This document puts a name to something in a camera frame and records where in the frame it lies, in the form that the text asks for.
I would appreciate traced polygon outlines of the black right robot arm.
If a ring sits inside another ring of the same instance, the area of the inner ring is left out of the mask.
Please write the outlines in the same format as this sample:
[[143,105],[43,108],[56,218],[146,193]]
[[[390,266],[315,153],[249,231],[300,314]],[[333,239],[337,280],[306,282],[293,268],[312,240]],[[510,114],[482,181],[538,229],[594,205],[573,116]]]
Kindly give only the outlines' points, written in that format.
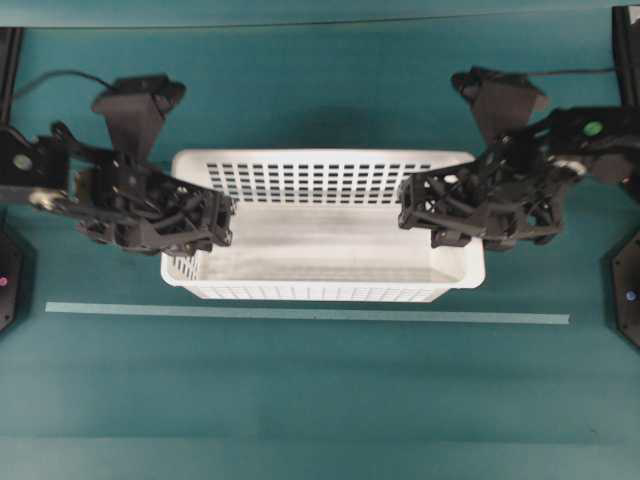
[[566,194],[585,178],[639,197],[638,108],[555,109],[469,163],[414,173],[398,191],[398,224],[428,230],[434,248],[544,245],[562,232]]

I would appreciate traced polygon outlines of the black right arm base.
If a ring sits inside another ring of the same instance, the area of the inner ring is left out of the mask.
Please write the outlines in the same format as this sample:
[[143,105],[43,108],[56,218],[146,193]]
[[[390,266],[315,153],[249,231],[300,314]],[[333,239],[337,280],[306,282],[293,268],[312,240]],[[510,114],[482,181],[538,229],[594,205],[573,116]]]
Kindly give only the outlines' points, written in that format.
[[626,233],[601,261],[607,327],[639,352],[639,229]]

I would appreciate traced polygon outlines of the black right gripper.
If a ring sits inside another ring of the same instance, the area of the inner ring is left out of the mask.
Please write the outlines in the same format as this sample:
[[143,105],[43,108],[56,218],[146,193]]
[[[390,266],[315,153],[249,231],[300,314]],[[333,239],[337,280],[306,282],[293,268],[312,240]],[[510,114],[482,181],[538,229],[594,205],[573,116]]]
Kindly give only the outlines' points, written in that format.
[[431,246],[487,250],[549,243],[564,227],[565,168],[533,141],[505,136],[474,161],[413,173],[398,190],[401,229],[430,232]]

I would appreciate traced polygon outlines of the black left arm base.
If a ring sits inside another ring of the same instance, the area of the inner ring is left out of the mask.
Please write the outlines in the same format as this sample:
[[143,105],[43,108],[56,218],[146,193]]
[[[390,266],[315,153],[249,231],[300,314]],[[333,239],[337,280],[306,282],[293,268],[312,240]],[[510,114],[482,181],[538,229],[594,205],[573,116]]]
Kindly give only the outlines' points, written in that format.
[[1,336],[31,313],[37,253],[1,210]]

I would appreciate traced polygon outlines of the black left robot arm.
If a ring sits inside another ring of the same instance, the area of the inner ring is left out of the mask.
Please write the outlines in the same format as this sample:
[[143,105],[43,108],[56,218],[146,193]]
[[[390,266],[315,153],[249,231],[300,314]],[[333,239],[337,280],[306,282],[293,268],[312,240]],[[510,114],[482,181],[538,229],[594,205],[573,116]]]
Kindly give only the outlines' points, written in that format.
[[129,253],[192,257],[233,239],[230,196],[83,144],[62,122],[33,142],[2,126],[1,200],[69,217],[90,240]]

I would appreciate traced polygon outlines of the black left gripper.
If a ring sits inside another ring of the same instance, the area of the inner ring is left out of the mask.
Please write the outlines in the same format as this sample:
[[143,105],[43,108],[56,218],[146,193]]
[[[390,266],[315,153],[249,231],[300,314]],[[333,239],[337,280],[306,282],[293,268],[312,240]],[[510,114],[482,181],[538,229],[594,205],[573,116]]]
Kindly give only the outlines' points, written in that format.
[[235,200],[106,149],[77,149],[77,229],[129,253],[193,256],[229,247]]

